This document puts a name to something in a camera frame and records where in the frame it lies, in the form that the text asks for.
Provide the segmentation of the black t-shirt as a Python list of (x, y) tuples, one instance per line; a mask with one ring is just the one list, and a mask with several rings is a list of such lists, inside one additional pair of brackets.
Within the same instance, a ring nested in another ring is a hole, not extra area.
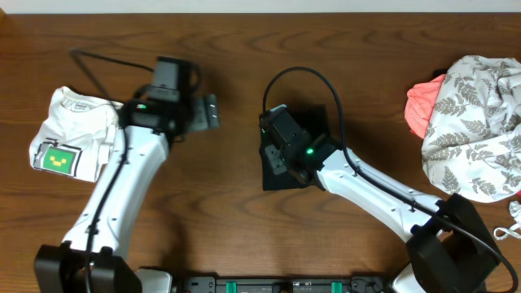
[[(260, 117), (260, 149), (274, 144), (277, 149), (305, 147), (305, 163), (312, 173), (313, 184), (322, 189), (317, 172), (323, 167), (327, 156), (336, 150), (337, 143), (331, 138), (327, 125), (326, 109), (323, 106), (308, 107), (296, 111), (286, 109), (275, 117)], [(306, 187), (263, 187), (264, 191), (304, 189)]]

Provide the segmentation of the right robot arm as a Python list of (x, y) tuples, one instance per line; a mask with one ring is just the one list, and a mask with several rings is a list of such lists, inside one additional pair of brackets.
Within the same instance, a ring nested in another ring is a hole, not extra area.
[(332, 138), (322, 112), (293, 116), (284, 106), (260, 116), (264, 190), (317, 186), (362, 208), (406, 246), (409, 264), (387, 292), (484, 292), (500, 264), (497, 245), (474, 205), (446, 200), (392, 179)]

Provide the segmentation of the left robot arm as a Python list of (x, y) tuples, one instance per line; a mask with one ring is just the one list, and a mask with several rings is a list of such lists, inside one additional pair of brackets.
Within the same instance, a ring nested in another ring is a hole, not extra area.
[(151, 182), (186, 133), (219, 126), (217, 99), (196, 94), (199, 66), (160, 56), (151, 83), (116, 110), (115, 149), (89, 202), (58, 246), (42, 245), (34, 273), (42, 292), (179, 292), (162, 269), (126, 263), (134, 224)]

